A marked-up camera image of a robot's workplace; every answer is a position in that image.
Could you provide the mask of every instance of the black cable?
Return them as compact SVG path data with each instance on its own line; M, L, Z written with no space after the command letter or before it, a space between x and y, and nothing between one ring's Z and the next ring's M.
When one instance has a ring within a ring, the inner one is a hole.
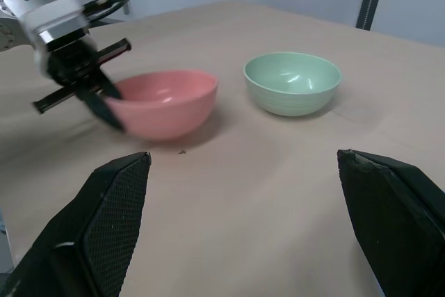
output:
M121 9L129 1L130 0L94 0L86 3L83 6L83 14L92 24L93 22L97 22L113 14L117 10Z

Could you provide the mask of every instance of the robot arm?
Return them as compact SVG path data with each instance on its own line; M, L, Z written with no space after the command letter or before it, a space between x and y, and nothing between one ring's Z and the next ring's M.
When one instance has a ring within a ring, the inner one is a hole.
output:
M34 103L39 112L76 95L97 117L122 129L97 92L121 98L100 66L129 51L131 45L123 39L97 51L88 27L127 2L96 0L82 6L77 0L0 0L0 51L32 45L40 73L63 86Z

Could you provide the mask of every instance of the beige table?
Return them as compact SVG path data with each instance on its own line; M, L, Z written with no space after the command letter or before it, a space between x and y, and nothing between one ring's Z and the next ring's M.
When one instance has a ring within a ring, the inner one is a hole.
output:
M75 99L43 116L55 86L31 48L0 54L0 207L18 262L97 166L147 150L153 166L138 245L121 296L376 296L355 241L336 151L355 148L421 167L445 185L445 52L239 2L92 31L114 80L200 67L220 79L197 134L171 145L121 136ZM260 111L244 63L270 51L325 57L344 73L328 109L305 118Z

